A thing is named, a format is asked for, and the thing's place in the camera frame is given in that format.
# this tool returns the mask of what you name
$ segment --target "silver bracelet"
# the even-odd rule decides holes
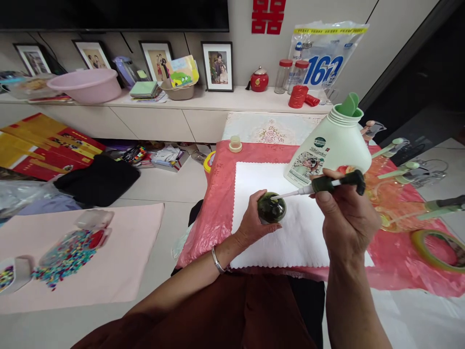
[[[215,266],[218,269],[220,274],[224,274],[224,269],[221,267],[221,265],[218,262],[217,254],[215,253],[215,247],[213,246],[212,248],[212,255],[213,255],[213,261],[215,262]]]

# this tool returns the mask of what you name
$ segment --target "picture frame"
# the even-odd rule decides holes
[[[31,76],[53,74],[52,61],[41,44],[13,44]]]
[[[105,44],[102,41],[72,40],[88,69],[112,69]]]
[[[201,41],[206,90],[234,92],[233,43]]]
[[[174,59],[171,43],[169,41],[139,41],[139,45],[152,80],[161,82],[169,79],[165,63]]]

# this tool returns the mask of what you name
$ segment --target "television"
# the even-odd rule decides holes
[[[229,32],[228,0],[6,0],[2,32]]]

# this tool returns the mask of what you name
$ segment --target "colorful beads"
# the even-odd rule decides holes
[[[76,274],[79,269],[86,265],[87,262],[97,252],[96,250],[89,249],[89,245],[93,241],[90,237],[93,231],[79,231],[81,234],[76,234],[72,243],[63,244],[58,247],[60,251],[60,260],[49,268],[37,267],[32,272],[32,277],[36,280],[45,281],[47,286],[55,291],[58,282],[69,275]]]
[[[13,272],[13,266],[5,268],[5,270],[0,273],[0,292],[11,285],[14,279],[15,273]]]

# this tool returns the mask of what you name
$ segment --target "hand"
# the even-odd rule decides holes
[[[266,234],[273,233],[282,228],[279,223],[262,224],[260,218],[258,218],[257,201],[266,192],[267,190],[263,189],[250,196],[247,211],[244,213],[239,229],[234,234],[237,236],[238,242],[244,247],[248,247]]]
[[[323,169],[333,179],[343,174]],[[340,185],[331,195],[327,191],[311,194],[325,215],[323,236],[331,260],[348,263],[363,260],[373,236],[381,227],[381,219],[366,196],[356,193],[355,186]]]

